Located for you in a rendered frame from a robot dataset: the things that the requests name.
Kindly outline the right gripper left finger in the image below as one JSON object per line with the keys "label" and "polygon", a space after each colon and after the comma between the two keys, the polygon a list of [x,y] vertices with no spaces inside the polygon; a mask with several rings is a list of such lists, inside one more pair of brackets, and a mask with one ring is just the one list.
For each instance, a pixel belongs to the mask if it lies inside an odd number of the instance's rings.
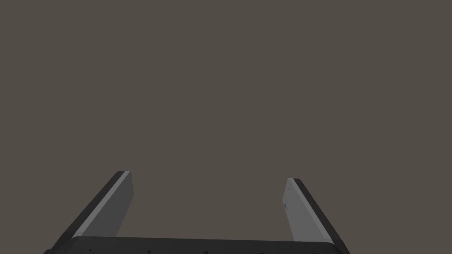
{"label": "right gripper left finger", "polygon": [[117,171],[69,225],[52,249],[78,236],[115,237],[133,199],[131,171]]}

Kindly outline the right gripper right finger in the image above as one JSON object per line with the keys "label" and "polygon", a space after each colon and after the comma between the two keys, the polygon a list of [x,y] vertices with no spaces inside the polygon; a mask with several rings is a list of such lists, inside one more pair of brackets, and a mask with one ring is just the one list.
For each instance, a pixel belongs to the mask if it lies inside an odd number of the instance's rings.
{"label": "right gripper right finger", "polygon": [[282,199],[294,241],[328,245],[333,248],[331,254],[350,254],[300,179],[287,179]]}

